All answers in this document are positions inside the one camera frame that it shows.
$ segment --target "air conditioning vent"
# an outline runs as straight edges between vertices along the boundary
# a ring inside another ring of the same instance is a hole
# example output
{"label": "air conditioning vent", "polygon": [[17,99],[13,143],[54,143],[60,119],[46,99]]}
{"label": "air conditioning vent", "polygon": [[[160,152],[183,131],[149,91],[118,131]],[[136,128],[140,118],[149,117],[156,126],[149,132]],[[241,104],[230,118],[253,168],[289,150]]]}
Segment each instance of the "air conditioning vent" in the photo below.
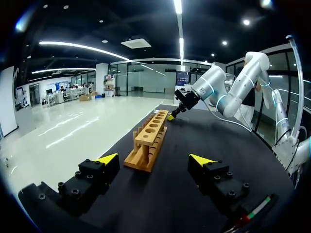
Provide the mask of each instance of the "air conditioning vent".
{"label": "air conditioning vent", "polygon": [[130,49],[151,47],[151,45],[145,39],[124,41],[121,42],[121,44],[125,45],[126,47],[129,47]]}

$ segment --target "sign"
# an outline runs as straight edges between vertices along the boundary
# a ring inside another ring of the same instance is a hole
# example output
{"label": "sign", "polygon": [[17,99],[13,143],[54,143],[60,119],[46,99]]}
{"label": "sign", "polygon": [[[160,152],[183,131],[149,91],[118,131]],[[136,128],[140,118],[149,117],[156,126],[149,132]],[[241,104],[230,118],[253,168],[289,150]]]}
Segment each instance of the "sign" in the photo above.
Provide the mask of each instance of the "sign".
{"label": "sign", "polygon": [[184,71],[176,72],[176,86],[184,86],[190,82],[190,73]]}

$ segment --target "white floor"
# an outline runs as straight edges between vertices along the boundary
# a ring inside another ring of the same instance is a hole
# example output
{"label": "white floor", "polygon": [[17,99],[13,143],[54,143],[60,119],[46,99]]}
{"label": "white floor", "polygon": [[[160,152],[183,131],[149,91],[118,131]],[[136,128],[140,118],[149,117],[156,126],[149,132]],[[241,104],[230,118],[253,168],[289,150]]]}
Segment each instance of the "white floor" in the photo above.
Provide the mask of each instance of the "white floor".
{"label": "white floor", "polygon": [[159,104],[173,100],[114,97],[50,108],[33,108],[37,128],[21,136],[18,130],[3,141],[2,158],[8,158],[4,176],[14,194],[41,181],[57,190],[84,159],[96,159],[127,134]]}

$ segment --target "black table surface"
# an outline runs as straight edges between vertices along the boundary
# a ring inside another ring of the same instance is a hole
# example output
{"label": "black table surface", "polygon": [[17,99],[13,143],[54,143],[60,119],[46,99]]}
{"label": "black table surface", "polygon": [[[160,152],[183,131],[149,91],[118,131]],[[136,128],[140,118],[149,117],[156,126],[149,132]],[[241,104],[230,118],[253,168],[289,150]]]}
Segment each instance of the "black table surface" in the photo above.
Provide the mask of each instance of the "black table surface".
{"label": "black table surface", "polygon": [[[175,107],[160,105],[157,109],[171,111]],[[279,195],[262,226],[271,223],[293,193],[285,169],[255,134],[204,110],[192,109],[165,122],[168,129],[151,173],[123,166],[133,149],[132,131],[147,118],[105,154],[119,154],[120,171],[108,192],[81,216],[103,232],[220,232],[226,217],[200,193],[188,173],[190,153],[223,160],[235,178],[250,184],[251,192]]]}

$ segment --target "yellow triangle marker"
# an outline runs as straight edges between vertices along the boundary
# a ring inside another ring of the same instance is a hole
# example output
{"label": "yellow triangle marker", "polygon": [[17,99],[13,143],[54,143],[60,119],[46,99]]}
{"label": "yellow triangle marker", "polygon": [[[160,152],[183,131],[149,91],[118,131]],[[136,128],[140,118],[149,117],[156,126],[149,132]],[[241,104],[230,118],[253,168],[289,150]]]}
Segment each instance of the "yellow triangle marker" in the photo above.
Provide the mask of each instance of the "yellow triangle marker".
{"label": "yellow triangle marker", "polygon": [[197,156],[195,154],[190,154],[189,156],[192,156],[202,167],[203,164],[207,164],[209,162],[215,163],[216,161],[210,160],[210,159],[206,159],[200,156]]}
{"label": "yellow triangle marker", "polygon": [[119,154],[115,153],[115,154],[111,154],[111,155],[108,155],[108,156],[103,157],[103,158],[95,159],[94,162],[99,161],[99,162],[107,165],[116,155],[119,155]]}

